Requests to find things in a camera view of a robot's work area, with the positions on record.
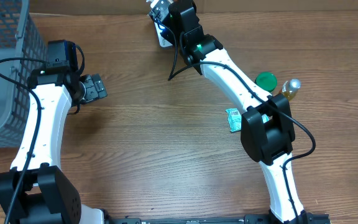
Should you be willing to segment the brown snack packet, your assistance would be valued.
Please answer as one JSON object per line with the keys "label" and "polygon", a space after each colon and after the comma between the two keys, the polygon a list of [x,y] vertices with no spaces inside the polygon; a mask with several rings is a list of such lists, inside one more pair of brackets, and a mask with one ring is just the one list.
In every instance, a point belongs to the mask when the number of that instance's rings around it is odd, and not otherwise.
{"label": "brown snack packet", "polygon": [[173,3],[173,0],[153,0],[150,1],[151,10],[149,16],[153,21],[163,23],[169,16],[169,6]]}

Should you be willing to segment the teal white snack packet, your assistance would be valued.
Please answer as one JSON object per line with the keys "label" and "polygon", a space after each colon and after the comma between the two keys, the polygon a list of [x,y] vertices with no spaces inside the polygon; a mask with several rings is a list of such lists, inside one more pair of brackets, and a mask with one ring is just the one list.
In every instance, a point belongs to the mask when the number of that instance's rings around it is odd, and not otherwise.
{"label": "teal white snack packet", "polygon": [[239,110],[236,108],[228,108],[226,109],[226,113],[230,131],[232,133],[240,131],[242,127],[242,116]]}

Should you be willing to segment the green lid white jar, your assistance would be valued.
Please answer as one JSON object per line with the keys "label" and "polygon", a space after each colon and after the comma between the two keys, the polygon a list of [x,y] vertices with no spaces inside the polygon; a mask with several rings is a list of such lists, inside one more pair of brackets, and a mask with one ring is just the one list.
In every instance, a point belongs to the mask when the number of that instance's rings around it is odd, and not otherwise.
{"label": "green lid white jar", "polygon": [[277,78],[271,72],[261,72],[256,77],[255,84],[271,93],[277,87]]}

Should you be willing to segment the yellow liquid bottle silver cap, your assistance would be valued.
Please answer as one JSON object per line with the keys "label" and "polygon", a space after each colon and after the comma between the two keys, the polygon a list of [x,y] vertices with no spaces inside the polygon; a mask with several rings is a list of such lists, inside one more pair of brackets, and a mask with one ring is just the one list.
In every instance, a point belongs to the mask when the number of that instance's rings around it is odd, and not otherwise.
{"label": "yellow liquid bottle silver cap", "polygon": [[282,89],[280,90],[280,93],[288,100],[291,101],[294,99],[296,94],[298,93],[298,90],[301,88],[301,81],[297,78],[291,79],[286,81]]}

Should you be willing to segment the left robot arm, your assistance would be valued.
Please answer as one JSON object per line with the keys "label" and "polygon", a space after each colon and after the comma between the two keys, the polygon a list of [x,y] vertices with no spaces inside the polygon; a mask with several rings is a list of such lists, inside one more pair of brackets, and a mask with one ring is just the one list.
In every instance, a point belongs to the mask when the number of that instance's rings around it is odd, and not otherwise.
{"label": "left robot arm", "polygon": [[24,136],[8,172],[0,173],[0,205],[5,223],[112,223],[109,213],[82,204],[61,170],[65,120],[79,108],[107,97],[98,74],[84,75],[82,49],[68,40],[48,43],[48,59],[25,84],[30,108]]}

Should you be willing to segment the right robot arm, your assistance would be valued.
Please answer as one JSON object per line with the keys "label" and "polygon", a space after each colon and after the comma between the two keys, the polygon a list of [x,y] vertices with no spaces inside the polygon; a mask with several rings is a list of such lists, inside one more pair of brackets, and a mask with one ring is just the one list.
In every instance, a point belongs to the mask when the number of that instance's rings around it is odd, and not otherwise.
{"label": "right robot arm", "polygon": [[291,162],[294,127],[289,101],[254,83],[230,58],[223,45],[205,34],[193,1],[173,1],[164,23],[181,47],[186,68],[217,85],[241,113],[241,143],[261,166],[270,195],[273,223],[304,223],[305,209],[297,196]]}

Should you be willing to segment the white barcode scanner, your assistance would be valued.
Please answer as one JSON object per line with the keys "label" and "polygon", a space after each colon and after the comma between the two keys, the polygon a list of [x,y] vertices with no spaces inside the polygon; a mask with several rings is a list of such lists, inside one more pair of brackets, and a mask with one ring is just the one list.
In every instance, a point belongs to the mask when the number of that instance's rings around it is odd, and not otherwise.
{"label": "white barcode scanner", "polygon": [[163,48],[171,47],[172,44],[162,36],[162,34],[167,31],[166,28],[157,22],[154,22],[154,24],[160,46]]}

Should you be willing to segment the grey plastic mesh basket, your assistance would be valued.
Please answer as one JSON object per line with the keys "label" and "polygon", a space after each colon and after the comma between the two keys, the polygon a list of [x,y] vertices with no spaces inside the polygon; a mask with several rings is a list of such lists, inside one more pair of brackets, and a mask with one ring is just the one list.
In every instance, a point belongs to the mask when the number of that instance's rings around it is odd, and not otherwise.
{"label": "grey plastic mesh basket", "polygon": [[[29,14],[28,1],[0,1],[0,73],[26,83],[46,60],[47,48]],[[29,112],[29,94],[0,77],[0,147],[20,145]]]}

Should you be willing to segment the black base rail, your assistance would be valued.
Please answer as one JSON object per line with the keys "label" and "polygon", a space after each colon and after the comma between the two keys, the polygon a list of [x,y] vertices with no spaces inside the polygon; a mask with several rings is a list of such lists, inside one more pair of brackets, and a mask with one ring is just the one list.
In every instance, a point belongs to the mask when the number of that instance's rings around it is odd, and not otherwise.
{"label": "black base rail", "polygon": [[[141,220],[140,218],[111,218],[106,220],[110,224],[269,224],[280,223],[273,215],[245,215],[244,217],[219,217],[219,218],[172,218]],[[285,221],[285,223],[305,224],[331,224],[329,215],[313,215],[304,213],[297,220]]]}

